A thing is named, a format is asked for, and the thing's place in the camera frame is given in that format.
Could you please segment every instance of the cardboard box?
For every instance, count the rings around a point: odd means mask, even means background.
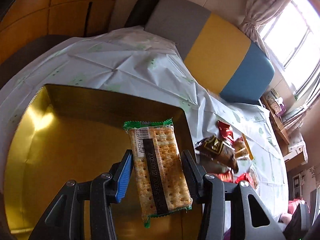
[[[66,181],[92,180],[119,162],[131,149],[125,121],[171,117],[179,150],[188,149],[195,158],[187,119],[178,107],[110,91],[45,85],[23,114],[8,154],[4,202],[11,232],[27,239]],[[134,172],[125,198],[112,209],[118,239],[196,239],[202,216],[202,206],[194,204],[188,213],[152,219],[151,228],[144,228]]]

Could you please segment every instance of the wooden shelf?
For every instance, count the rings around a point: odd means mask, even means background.
[[[270,107],[269,103],[267,102],[267,100],[264,98],[264,96],[262,96],[260,98],[262,104],[265,105],[266,109],[268,109],[270,111],[270,120],[271,120],[271,125],[272,128],[275,132],[277,132],[280,137],[284,140],[284,142],[289,145],[290,141],[289,141],[289,136],[287,134],[287,131],[284,128],[284,125],[281,121],[281,119],[276,116],[275,111]]]

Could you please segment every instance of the barcode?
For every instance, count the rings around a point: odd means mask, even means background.
[[[148,127],[135,129],[135,139],[136,139],[138,157],[144,157],[145,151],[143,146],[143,139],[150,139]]]

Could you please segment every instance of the red cloth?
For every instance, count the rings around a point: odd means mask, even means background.
[[[236,184],[238,184],[241,180],[246,180],[247,182],[249,182],[249,184],[254,188],[254,183],[253,183],[253,179],[251,178],[250,174],[244,173],[241,174],[237,179],[236,179]]]
[[[297,206],[299,204],[305,204],[306,202],[303,200],[303,198],[295,198],[294,200],[289,200],[289,204],[288,204],[288,213],[292,214],[296,211]]]

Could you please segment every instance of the curtain tie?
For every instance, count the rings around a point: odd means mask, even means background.
[[[243,20],[243,23],[250,23],[252,24],[254,27],[258,28],[259,27],[259,24],[256,20],[253,20],[251,18],[248,18],[248,17],[245,17],[244,20]]]

